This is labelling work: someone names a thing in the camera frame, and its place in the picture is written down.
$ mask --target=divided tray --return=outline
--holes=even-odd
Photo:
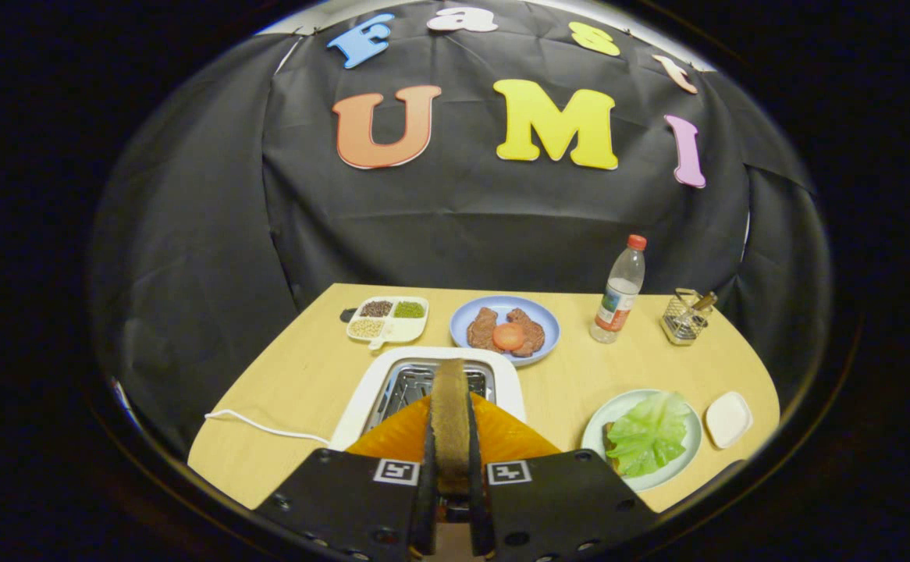
[[[419,318],[396,316],[397,311],[415,309],[416,305],[423,308]],[[385,342],[410,342],[424,332],[428,312],[427,299],[420,297],[373,297],[358,305],[347,323],[347,335],[351,339],[367,341],[371,350],[379,349]]]

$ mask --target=table surface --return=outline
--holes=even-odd
[[[367,342],[351,340],[340,313],[378,295],[426,298],[427,326],[414,342],[453,346],[448,323],[466,302],[493,294],[522,296],[549,309],[562,337],[548,356],[518,368],[528,425],[564,451],[580,448],[591,416],[616,395],[640,388],[676,390],[704,416],[726,392],[739,392],[754,425],[727,449],[708,432],[694,461],[669,482],[640,492],[663,511],[708,482],[720,470],[757,451],[775,431],[780,410],[770,375],[747,341],[719,311],[691,346],[675,346],[659,327],[669,295],[640,295],[618,340],[594,341],[588,327],[601,295],[493,292],[335,284],[285,328],[216,404],[267,427],[313,434],[329,441],[352,392],[376,355]],[[319,441],[281,437],[230,416],[208,419],[191,446],[188,465],[234,500],[253,509],[323,447]]]

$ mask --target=bread slice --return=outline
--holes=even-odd
[[[469,381],[461,359],[442,361],[434,372],[431,430],[438,491],[469,493]]]
[[[608,422],[608,423],[604,424],[604,433],[602,434],[602,439],[604,440],[604,452],[605,453],[607,453],[608,451],[615,448],[615,444],[611,441],[611,439],[608,439],[608,431],[611,431],[611,428],[614,425],[615,425],[614,422]],[[624,474],[622,474],[622,471],[618,468],[618,459],[614,459],[611,457],[607,457],[607,459],[608,459],[608,464],[611,465],[611,468],[614,469],[615,472],[619,476],[625,476]]]

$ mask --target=bottle label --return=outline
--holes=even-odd
[[[601,299],[601,307],[597,310],[597,317],[594,321],[601,329],[609,332],[616,332],[625,325],[625,320],[632,311],[632,305],[636,302],[635,295],[626,295],[611,288],[611,285],[605,285],[604,297]]]

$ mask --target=pink letter i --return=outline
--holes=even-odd
[[[705,176],[698,163],[698,144],[695,143],[698,128],[673,115],[664,115],[664,119],[673,127],[674,139],[677,140],[677,169],[674,170],[674,177],[677,181],[698,189],[705,187]]]

